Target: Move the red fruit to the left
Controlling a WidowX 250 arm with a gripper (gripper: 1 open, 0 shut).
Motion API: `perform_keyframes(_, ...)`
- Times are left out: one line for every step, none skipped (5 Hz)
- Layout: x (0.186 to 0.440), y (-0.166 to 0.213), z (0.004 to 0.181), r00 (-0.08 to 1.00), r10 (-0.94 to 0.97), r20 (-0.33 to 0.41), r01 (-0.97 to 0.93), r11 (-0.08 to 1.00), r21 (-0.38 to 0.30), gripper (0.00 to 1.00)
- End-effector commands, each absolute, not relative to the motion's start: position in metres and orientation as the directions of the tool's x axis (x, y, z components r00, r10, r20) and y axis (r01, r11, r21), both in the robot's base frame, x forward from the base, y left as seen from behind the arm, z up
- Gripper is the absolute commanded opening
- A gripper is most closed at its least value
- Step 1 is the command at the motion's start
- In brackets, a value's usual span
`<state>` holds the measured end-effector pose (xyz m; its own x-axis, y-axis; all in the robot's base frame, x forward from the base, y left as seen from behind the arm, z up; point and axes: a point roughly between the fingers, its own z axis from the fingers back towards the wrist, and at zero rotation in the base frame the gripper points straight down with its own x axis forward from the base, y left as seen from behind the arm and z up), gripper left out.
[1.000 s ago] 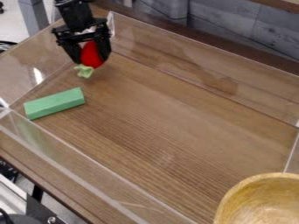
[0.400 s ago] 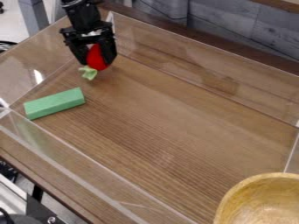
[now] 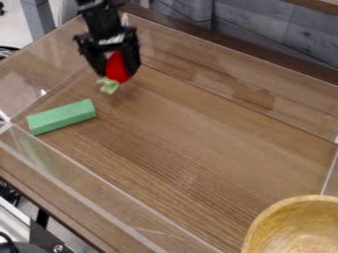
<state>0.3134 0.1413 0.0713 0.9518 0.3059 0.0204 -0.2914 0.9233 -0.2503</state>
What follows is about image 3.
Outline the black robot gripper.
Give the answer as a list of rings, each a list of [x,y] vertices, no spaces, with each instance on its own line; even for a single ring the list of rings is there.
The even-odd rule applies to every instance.
[[[105,75],[105,55],[121,50],[126,73],[133,75],[141,65],[137,29],[124,25],[113,0],[74,0],[86,31],[74,35],[78,52],[98,76]]]

